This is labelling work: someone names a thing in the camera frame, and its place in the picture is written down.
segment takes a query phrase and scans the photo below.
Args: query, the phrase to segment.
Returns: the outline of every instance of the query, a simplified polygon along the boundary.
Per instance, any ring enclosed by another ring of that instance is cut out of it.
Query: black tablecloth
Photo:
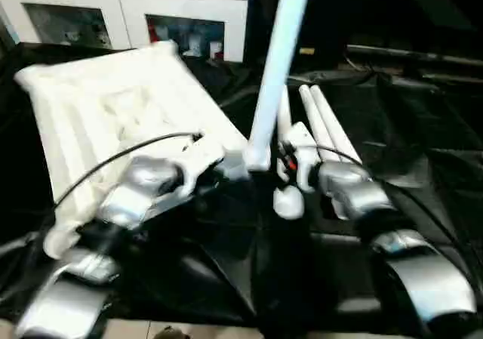
[[[106,53],[111,52],[22,44],[0,63],[2,207],[8,221],[0,232],[1,242],[35,229],[41,212],[52,205],[35,116],[14,73],[34,63]],[[248,136],[261,69],[197,59],[185,62]],[[473,278],[478,287],[483,258],[481,92],[365,72],[350,78],[331,76],[318,74],[318,83],[363,161],[375,175],[410,189],[459,238],[467,264],[478,273]],[[292,111],[295,121],[306,122],[298,81],[290,80]],[[126,264],[114,315],[278,328],[390,330],[390,313],[381,312],[374,296],[368,253],[353,237],[353,225],[331,219],[317,196],[308,197],[303,220],[280,220],[271,210],[271,180],[254,179],[256,186],[225,186],[146,225],[142,249],[133,249],[136,259]],[[413,202],[391,195],[421,233],[467,270],[448,239]],[[223,269],[224,279],[213,265]]]

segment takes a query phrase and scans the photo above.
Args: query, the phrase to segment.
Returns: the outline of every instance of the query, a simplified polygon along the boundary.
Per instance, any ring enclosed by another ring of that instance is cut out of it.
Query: cable
[[[346,62],[355,70],[355,71],[359,71],[359,72],[364,72],[364,71],[367,71],[367,69],[365,68],[362,68],[362,67],[359,67],[357,66],[350,58],[347,57],[347,54],[343,54],[344,56],[344,59],[346,60]]]
[[[44,216],[44,218],[41,221],[40,227],[38,229],[38,235],[36,236],[35,239],[32,241],[32,245],[30,246],[29,253],[26,256],[26,262],[24,264],[24,270],[23,270],[23,275],[20,281],[22,282],[25,277],[27,276],[27,273],[35,266],[35,262],[37,261],[37,257],[39,252],[42,250],[42,247],[40,247],[44,241],[44,237],[47,234],[47,231],[49,230],[51,226],[51,218],[55,217],[55,211],[59,206],[65,202],[65,200],[74,192],[74,190],[80,186],[82,183],[84,183],[89,177],[91,177],[93,174],[98,172],[100,169],[105,167],[106,165],[114,162],[115,160],[121,158],[122,156],[126,156],[127,154],[130,154],[136,150],[142,149],[145,146],[157,143],[161,140],[167,140],[171,139],[174,137],[193,137],[195,140],[199,139],[202,135],[200,133],[194,133],[194,132],[180,132],[180,133],[173,133],[173,134],[166,134],[162,135],[160,137],[154,137],[152,139],[148,139],[146,141],[143,141],[142,143],[136,144],[130,148],[124,149],[119,153],[116,153],[115,155],[109,157],[108,159],[103,160],[101,163],[97,164],[94,166],[92,169],[87,171],[85,174],[83,174],[72,186],[70,186],[57,200],[57,203],[54,204],[53,208],[51,211]],[[13,261],[12,262],[12,269],[13,265],[17,265],[17,262]]]
[[[354,163],[355,165],[367,170],[367,168],[356,158],[351,157],[349,154],[345,154],[341,152],[340,150],[337,150],[335,148],[330,148],[329,146],[323,146],[323,145],[297,145],[294,146],[294,149],[317,149],[317,150],[326,150],[328,152],[332,152],[334,154],[337,154],[338,156],[342,156],[343,158],[346,158],[350,162]]]

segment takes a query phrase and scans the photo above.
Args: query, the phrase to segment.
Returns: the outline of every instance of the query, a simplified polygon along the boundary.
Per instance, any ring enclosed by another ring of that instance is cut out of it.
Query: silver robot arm
[[[90,223],[100,239],[81,239],[64,254],[21,316],[14,336],[90,337],[109,303],[109,283],[121,272],[112,256],[121,237],[144,222],[159,196],[174,193],[184,180],[183,169],[172,162],[133,159]]]
[[[325,162],[314,169],[312,183],[342,204],[363,243],[376,253],[374,281],[381,302],[399,310],[395,315],[405,334],[483,337],[465,275],[417,232],[363,168]]]

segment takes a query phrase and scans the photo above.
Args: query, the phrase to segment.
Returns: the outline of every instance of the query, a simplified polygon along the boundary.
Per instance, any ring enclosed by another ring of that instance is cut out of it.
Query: floor
[[[191,325],[173,322],[141,322],[128,320],[110,320],[103,339],[153,339],[156,334],[171,327],[171,333],[183,332],[191,339],[262,339],[260,333],[254,329],[223,327],[213,325]],[[11,337],[12,325],[9,322],[0,320],[0,339]],[[178,339],[178,335],[165,335],[157,339]],[[383,339],[401,337],[383,337],[372,334],[328,334],[310,333],[305,339]]]

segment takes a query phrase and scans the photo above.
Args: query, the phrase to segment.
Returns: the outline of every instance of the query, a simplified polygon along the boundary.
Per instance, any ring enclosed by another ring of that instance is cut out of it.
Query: white cabinet
[[[0,0],[22,42],[131,46],[119,0]]]
[[[247,1],[121,0],[133,47],[173,39],[180,53],[242,61]]]
[[[18,42],[138,48],[174,40],[180,54],[243,61],[248,0],[0,0]]]

